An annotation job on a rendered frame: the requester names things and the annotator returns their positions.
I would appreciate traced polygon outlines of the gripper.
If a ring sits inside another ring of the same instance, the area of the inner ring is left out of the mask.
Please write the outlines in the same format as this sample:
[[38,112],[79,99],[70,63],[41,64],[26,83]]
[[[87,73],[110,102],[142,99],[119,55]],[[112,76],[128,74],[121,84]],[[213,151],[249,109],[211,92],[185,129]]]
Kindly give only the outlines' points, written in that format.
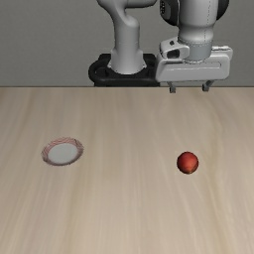
[[230,72],[233,50],[228,46],[201,46],[181,44],[178,38],[160,43],[160,52],[156,59],[157,82],[167,82],[170,93],[177,89],[173,81],[207,80],[202,85],[204,92],[214,84],[214,80],[226,79]]

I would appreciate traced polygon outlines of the red onion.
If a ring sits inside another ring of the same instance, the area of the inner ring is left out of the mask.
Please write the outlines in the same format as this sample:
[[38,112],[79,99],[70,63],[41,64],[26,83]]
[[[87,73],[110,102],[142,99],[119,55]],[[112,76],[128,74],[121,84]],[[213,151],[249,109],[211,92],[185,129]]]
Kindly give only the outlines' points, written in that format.
[[192,174],[198,167],[198,158],[192,152],[183,152],[177,158],[177,166],[182,173]]

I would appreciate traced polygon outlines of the white plate with red rim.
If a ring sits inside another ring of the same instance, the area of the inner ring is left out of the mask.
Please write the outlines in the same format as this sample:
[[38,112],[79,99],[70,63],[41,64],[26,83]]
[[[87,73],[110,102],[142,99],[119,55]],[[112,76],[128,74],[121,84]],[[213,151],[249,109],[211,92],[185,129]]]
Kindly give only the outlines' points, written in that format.
[[51,141],[42,151],[43,161],[52,166],[66,166],[74,163],[83,154],[83,145],[70,137]]

